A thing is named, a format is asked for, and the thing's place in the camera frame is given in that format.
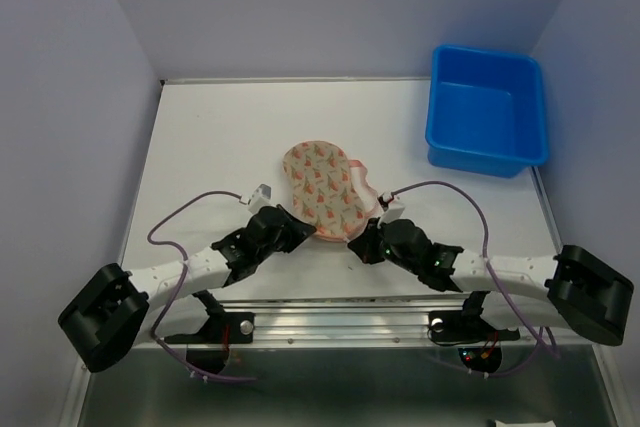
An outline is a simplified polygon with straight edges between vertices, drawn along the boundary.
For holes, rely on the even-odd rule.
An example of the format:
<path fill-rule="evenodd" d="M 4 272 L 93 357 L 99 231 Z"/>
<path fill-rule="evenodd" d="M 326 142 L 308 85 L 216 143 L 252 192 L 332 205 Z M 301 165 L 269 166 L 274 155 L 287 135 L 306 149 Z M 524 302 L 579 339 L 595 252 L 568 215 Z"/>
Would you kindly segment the floral mesh laundry bag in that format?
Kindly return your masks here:
<path fill-rule="evenodd" d="M 314 225 L 323 240 L 351 239 L 379 210 L 367 168 L 333 143 L 298 143 L 285 153 L 282 167 L 292 189 L 294 215 Z"/>

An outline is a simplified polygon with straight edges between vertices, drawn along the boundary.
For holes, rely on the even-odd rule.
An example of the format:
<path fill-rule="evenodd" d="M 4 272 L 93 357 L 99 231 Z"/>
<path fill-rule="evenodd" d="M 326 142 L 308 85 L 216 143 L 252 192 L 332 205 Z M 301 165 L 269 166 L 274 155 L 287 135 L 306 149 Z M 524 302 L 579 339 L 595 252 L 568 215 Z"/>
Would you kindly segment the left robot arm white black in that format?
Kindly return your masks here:
<path fill-rule="evenodd" d="M 125 271 L 101 267 L 58 317 L 58 325 L 92 373 L 109 369 L 142 340 L 143 324 L 156 310 L 157 327 L 171 304 L 252 276 L 274 253 L 290 253 L 316 232 L 284 207 L 264 206 L 247 225 L 191 256 L 160 266 Z"/>

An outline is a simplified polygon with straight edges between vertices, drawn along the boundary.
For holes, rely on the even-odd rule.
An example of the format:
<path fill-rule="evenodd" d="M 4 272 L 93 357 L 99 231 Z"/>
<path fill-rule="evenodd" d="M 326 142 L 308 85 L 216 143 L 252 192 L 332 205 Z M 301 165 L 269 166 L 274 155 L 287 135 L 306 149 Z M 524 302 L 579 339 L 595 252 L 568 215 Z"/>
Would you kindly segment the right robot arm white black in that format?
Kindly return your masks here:
<path fill-rule="evenodd" d="M 556 255 L 487 258 L 429 240 L 409 219 L 374 218 L 348 243 L 364 264 L 389 261 L 439 292 L 497 292 L 545 302 L 568 327 L 596 344 L 623 343 L 633 283 L 589 251 L 565 245 Z"/>

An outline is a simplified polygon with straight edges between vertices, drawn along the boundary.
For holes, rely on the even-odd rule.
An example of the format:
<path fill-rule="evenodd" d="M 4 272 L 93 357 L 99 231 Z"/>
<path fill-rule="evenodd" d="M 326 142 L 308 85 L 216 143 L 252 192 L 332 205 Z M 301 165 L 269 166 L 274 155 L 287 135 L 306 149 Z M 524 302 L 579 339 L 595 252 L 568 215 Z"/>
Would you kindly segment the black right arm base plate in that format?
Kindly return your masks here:
<path fill-rule="evenodd" d="M 453 346 L 519 340 L 518 330 L 497 329 L 481 318 L 487 295 L 485 291 L 472 292 L 457 309 L 431 311 L 427 327 L 431 341 L 441 346 Z"/>

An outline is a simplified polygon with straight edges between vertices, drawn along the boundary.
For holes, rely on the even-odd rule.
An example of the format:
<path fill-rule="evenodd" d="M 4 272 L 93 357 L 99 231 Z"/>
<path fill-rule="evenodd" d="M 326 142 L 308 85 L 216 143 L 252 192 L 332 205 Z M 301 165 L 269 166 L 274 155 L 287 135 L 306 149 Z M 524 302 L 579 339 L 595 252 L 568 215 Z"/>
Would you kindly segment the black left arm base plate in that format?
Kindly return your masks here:
<path fill-rule="evenodd" d="M 167 320 L 158 328 L 158 335 L 169 345 L 251 344 L 255 330 L 255 313 L 226 309 L 209 291 L 200 291 L 190 299 L 197 299 L 202 309 L 191 310 L 182 303 L 172 307 Z"/>

